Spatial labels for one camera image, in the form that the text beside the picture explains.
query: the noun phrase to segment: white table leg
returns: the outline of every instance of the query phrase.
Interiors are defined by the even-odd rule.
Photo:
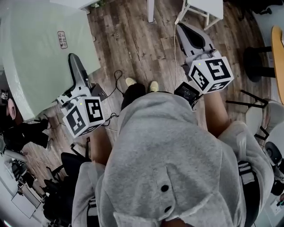
[[[216,18],[214,21],[212,21],[209,25],[207,25],[205,28],[204,28],[204,31],[206,31],[208,28],[210,28],[211,26],[213,26],[214,24],[216,24],[220,19],[219,18]]]
[[[185,14],[186,14],[186,12],[188,11],[189,8],[190,8],[190,5],[187,4],[185,9],[179,13],[179,15],[177,16],[179,21],[182,20],[182,18],[185,16]]]
[[[205,26],[204,27],[207,27],[209,25],[209,16],[210,16],[210,14],[207,13],[206,22],[205,22]]]
[[[86,8],[83,8],[82,10],[84,10],[87,14],[89,14],[90,13],[90,11],[88,10],[88,8],[86,7]]]
[[[181,11],[183,12],[184,11],[184,9],[185,9],[185,4],[186,4],[186,0],[183,0],[183,3],[182,3],[182,9],[181,9]]]
[[[155,0],[147,0],[148,22],[149,23],[154,21],[154,3],[155,3]]]

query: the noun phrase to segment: black stool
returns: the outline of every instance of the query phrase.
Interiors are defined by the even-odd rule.
[[[272,52],[272,47],[252,48],[244,51],[244,68],[248,78],[252,82],[259,82],[261,77],[275,78],[274,68],[263,67],[259,53]]]

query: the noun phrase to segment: sticker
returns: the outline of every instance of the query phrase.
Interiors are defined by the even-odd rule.
[[[207,92],[216,91],[216,90],[222,90],[224,87],[226,87],[226,85],[229,82],[230,81],[225,81],[225,82],[222,82],[222,83],[216,83]]]
[[[75,107],[71,112],[66,116],[66,119],[74,133],[76,135],[80,132],[85,126],[85,122],[78,110],[78,107]]]
[[[204,90],[209,84],[209,81],[199,71],[199,69],[197,69],[196,66],[193,67],[190,77],[197,83],[197,85],[201,88],[201,90]]]
[[[68,45],[67,45],[67,41],[66,41],[65,32],[58,31],[57,35],[58,35],[59,44],[60,44],[61,49],[67,49]]]
[[[85,103],[90,123],[103,120],[101,106],[98,99],[85,99]]]
[[[231,77],[222,59],[206,61],[206,65],[212,75],[213,80],[215,81]]]
[[[92,126],[92,127],[90,127],[90,128],[87,128],[86,131],[84,131],[80,136],[85,135],[85,134],[88,134],[88,133],[94,131],[94,130],[95,130],[96,128],[98,128],[99,126],[100,126],[100,125],[95,125],[95,126]]]

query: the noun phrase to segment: white table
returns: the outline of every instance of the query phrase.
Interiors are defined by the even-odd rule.
[[[76,8],[76,9],[82,9],[86,11],[87,14],[89,14],[90,11],[85,7],[92,5],[98,1],[100,0],[50,0],[50,2],[52,3],[66,5],[72,8]]]
[[[200,9],[203,12],[197,11],[191,7]],[[150,23],[154,20],[154,0],[147,0],[147,8],[148,21]],[[223,19],[223,0],[184,0],[182,10],[178,15],[179,20],[182,20],[188,10],[206,17],[204,30],[207,30],[219,20]],[[211,23],[209,23],[210,15],[216,17],[216,19],[213,20]]]
[[[70,53],[79,56],[88,75],[100,68],[84,11],[49,2],[17,1],[5,15],[0,27],[1,55],[24,120],[37,116],[73,86]]]

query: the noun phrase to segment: buckle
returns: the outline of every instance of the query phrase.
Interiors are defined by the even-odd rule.
[[[254,174],[252,171],[252,165],[247,161],[240,161],[238,163],[239,175],[243,184],[254,182]]]

